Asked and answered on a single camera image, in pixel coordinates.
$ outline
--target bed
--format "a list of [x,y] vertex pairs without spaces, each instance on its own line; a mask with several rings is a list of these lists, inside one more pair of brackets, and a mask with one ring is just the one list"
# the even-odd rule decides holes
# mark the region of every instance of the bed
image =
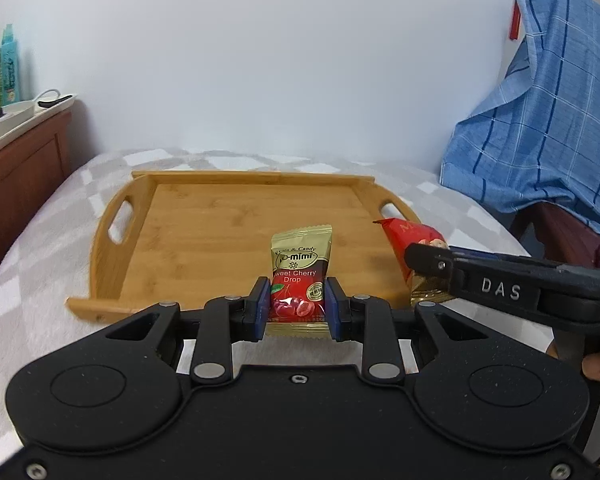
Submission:
[[[517,240],[474,200],[438,185],[434,174],[398,163],[373,164],[283,155],[231,152],[189,153],[170,148],[128,150],[96,156],[62,184],[43,205],[0,265],[0,463],[20,447],[4,407],[4,391],[23,365],[98,330],[101,325],[74,317],[68,296],[88,295],[89,252],[107,202],[131,179],[131,170],[304,171],[369,174],[400,196],[422,222],[438,229],[449,244],[477,250],[526,254]],[[385,216],[395,216],[390,209]],[[115,227],[123,232],[125,219]],[[463,300],[452,309],[544,351],[552,339],[546,327],[494,312]],[[179,370],[186,370],[188,342]],[[408,342],[401,342],[406,367],[415,371]],[[250,364],[358,364],[355,342],[335,343],[266,337],[255,345],[234,345],[235,368]]]

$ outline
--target mimi logo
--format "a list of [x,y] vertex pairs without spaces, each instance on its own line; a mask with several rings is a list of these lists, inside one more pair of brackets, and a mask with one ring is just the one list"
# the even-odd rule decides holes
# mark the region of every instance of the mimi logo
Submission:
[[280,253],[276,257],[278,269],[304,269],[309,267],[318,259],[318,254],[313,251],[290,251]]

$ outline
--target candy packet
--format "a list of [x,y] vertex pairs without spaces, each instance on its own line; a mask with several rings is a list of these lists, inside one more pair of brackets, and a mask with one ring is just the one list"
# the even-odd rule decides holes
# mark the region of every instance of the candy packet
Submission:
[[287,325],[282,331],[285,333],[324,332],[323,288],[331,234],[330,225],[319,225],[272,236],[269,333],[280,333],[277,329],[282,327],[275,324]]
[[413,272],[404,262],[404,251],[410,244],[427,244],[447,248],[444,237],[433,227],[416,224],[401,218],[383,218],[376,220],[384,229],[395,257],[398,259],[404,281],[411,287],[411,305],[419,301],[436,301],[441,303],[452,298],[446,291],[446,283],[440,278],[427,278]]

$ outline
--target tray handle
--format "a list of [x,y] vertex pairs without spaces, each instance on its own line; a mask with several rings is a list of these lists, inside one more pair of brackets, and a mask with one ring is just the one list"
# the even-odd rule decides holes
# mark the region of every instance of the tray handle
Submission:
[[396,194],[382,186],[378,186],[375,182],[361,180],[356,184],[354,190],[356,191],[360,202],[365,205],[366,209],[374,217],[374,220],[381,220],[384,218],[382,216],[382,208],[387,204],[393,204],[395,208],[400,211],[400,214],[408,221],[416,224],[422,223],[416,213],[414,213]]
[[[126,184],[110,200],[105,209],[91,248],[89,291],[92,299],[120,297],[126,269],[131,261],[140,230],[155,191],[155,182],[149,176],[136,178]],[[109,229],[124,202],[133,208],[120,243],[109,236]]]

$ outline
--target white dish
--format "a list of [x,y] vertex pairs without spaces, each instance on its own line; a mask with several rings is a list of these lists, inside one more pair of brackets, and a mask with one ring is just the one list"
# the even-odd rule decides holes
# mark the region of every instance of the white dish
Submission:
[[[62,101],[51,108],[39,107],[38,101],[40,101],[40,98],[48,92],[49,91],[43,92],[33,101],[22,101],[14,103],[13,105],[7,105],[3,108],[5,116],[0,118],[0,150],[22,134],[28,132],[34,126],[38,126],[42,121],[49,117],[53,117],[63,110],[67,110],[67,108],[71,107],[75,102],[75,94],[71,94],[71,97],[67,100]],[[59,98],[64,97],[60,96],[60,92],[56,91],[56,93]]]

